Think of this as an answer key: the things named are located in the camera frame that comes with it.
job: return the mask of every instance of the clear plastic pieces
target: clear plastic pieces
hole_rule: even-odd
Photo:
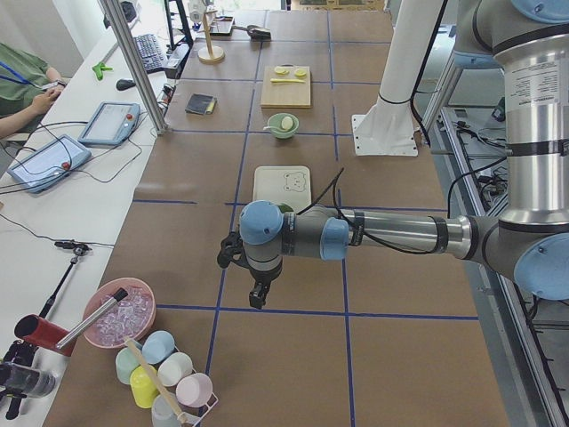
[[[137,286],[126,287],[128,295],[97,320],[91,328],[96,330],[95,339],[104,346],[118,345],[125,337],[134,337],[152,316],[152,297]],[[101,298],[103,304],[110,295]]]

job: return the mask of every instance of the yellow cup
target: yellow cup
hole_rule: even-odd
[[[130,383],[136,405],[146,409],[152,407],[154,399],[160,393],[143,367],[137,367],[132,371]]]

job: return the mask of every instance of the green bowl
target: green bowl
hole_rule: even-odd
[[[281,123],[283,122],[283,118],[290,117],[293,120],[293,127],[290,128],[288,131],[279,131],[277,129],[269,129],[270,132],[278,138],[279,140],[285,140],[286,138],[292,137],[296,131],[299,129],[299,119],[296,116],[293,116],[289,113],[276,113],[274,116],[271,116],[268,119],[267,126],[275,126],[281,127]]]

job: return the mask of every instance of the green shirt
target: green shirt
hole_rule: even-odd
[[[49,65],[36,56],[13,49],[0,43],[0,62],[3,62],[24,78],[36,85],[42,86],[49,83],[45,72]],[[0,76],[19,80],[10,71],[0,66]],[[21,85],[8,80],[0,79],[0,117],[10,116],[28,107],[36,95],[43,93],[41,89],[33,85]],[[39,123],[39,117],[33,123],[25,126],[22,131],[31,132]]]

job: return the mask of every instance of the wooden cutting board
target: wooden cutting board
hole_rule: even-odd
[[[281,68],[286,68],[288,74],[277,74],[275,66],[265,67],[260,105],[265,109],[310,109],[312,107],[310,101],[310,67],[296,65]],[[294,75],[294,71],[299,68],[306,70],[305,77]],[[272,83],[271,78],[299,79],[304,80],[305,83]]]

